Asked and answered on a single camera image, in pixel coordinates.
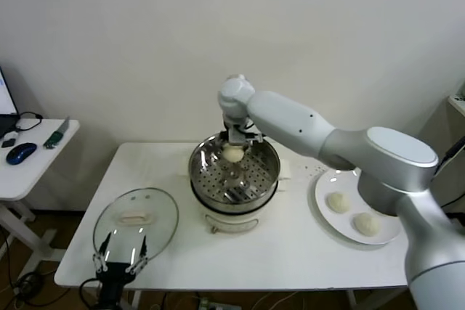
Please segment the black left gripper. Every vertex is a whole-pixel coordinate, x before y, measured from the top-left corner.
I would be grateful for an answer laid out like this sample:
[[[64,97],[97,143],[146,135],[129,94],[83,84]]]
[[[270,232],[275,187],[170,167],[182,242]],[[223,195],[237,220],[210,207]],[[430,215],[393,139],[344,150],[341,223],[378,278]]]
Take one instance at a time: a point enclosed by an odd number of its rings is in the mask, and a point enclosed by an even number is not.
[[[111,233],[108,232],[92,256],[96,277],[102,284],[96,309],[121,309],[120,302],[124,286],[132,282],[133,274],[139,274],[148,263],[147,236],[145,235],[138,255],[136,255],[137,249],[132,248],[130,264],[122,262],[106,264],[105,256],[110,239]]]

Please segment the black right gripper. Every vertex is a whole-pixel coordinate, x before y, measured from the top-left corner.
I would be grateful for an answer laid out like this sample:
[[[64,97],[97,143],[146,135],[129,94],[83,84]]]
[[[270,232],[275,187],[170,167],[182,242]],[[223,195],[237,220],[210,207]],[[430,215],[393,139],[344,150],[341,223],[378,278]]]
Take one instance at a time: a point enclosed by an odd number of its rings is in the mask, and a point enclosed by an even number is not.
[[[253,132],[247,132],[247,125],[250,121],[249,118],[233,118],[227,115],[223,116],[223,124],[225,131],[219,132],[219,143],[225,145],[243,145],[243,150],[248,151],[253,146],[254,139]]]

